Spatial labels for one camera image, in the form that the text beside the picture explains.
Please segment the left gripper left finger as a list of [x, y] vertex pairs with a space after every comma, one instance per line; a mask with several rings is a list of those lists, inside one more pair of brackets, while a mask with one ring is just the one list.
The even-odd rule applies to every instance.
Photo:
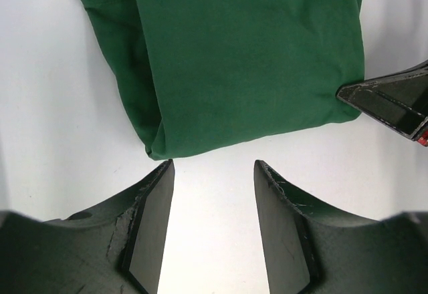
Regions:
[[174, 190], [172, 160], [67, 219], [1, 212], [2, 293], [156, 293]]

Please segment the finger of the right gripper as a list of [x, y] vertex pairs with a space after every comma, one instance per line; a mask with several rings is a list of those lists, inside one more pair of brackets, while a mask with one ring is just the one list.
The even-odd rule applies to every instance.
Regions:
[[427, 146], [427, 62], [341, 86], [337, 99], [406, 139]]

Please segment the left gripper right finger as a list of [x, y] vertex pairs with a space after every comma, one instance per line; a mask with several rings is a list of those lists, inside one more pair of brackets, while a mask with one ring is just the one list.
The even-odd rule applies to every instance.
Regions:
[[427, 213], [372, 220], [336, 208], [254, 164], [271, 293], [426, 293]]

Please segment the green t shirt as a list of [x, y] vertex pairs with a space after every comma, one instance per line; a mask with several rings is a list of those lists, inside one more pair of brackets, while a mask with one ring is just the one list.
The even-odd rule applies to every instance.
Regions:
[[153, 160], [356, 119], [362, 0], [80, 0]]

